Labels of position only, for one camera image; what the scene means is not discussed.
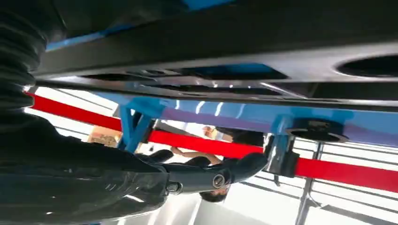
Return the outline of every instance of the person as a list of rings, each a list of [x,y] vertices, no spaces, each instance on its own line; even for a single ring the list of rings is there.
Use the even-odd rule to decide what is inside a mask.
[[[249,144],[249,145],[255,145],[255,146],[260,146],[262,147],[264,138],[263,138],[263,133],[262,132],[256,132],[256,131],[246,131],[246,130],[240,130],[240,129],[232,129],[232,128],[224,128],[224,127],[216,127],[215,128],[218,133],[222,133],[223,135],[218,135],[219,137],[221,136],[228,136],[227,139],[231,139],[232,143],[239,143],[239,144]],[[210,134],[213,132],[210,127],[204,127],[203,129],[205,136],[210,137]],[[217,156],[213,154],[207,154],[203,152],[182,152],[179,148],[177,147],[171,147],[170,149],[174,154],[187,157],[187,158],[198,158],[198,157],[206,157],[211,165],[216,165],[220,164],[222,160],[220,160]],[[217,190],[213,191],[205,191],[205,192],[200,192],[200,196],[202,197],[203,200],[212,202],[212,203],[218,203],[222,202],[225,200],[227,197],[229,186],[222,187]]]

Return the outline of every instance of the red bar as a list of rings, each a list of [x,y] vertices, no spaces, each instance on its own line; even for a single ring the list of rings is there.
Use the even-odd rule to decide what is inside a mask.
[[[295,174],[398,192],[398,171],[299,158]]]
[[[35,98],[35,105],[32,107],[32,109],[66,117],[72,120],[78,120],[113,130],[122,131],[120,119],[118,118],[90,112],[64,103],[53,101],[45,97],[40,97],[35,94],[27,94]]]
[[[34,109],[118,131],[122,130],[120,120],[117,118],[30,95],[35,98]],[[163,131],[153,131],[149,141],[231,158],[241,158],[252,152],[262,152],[262,148],[256,146],[220,142]],[[398,192],[397,171],[299,158],[295,174],[296,176]]]
[[[152,131],[148,141],[230,158],[242,158],[252,152],[263,152],[262,148],[257,146],[220,142],[200,137],[177,135],[158,130]]]

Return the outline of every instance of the cardboard box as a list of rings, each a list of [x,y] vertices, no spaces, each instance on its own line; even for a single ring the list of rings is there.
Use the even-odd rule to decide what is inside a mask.
[[[121,137],[122,133],[120,131],[94,126],[87,142],[101,143],[105,146],[115,148]]]

